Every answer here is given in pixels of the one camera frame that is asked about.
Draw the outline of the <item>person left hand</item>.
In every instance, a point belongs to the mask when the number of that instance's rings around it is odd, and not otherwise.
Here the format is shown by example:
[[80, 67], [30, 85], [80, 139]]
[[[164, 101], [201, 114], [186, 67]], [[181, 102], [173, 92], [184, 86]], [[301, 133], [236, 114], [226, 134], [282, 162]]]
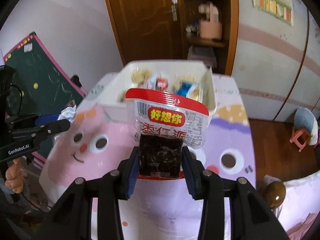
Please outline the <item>person left hand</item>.
[[14, 193], [21, 193], [23, 191], [23, 174], [21, 171], [20, 158], [13, 160], [12, 165], [7, 169], [5, 185]]

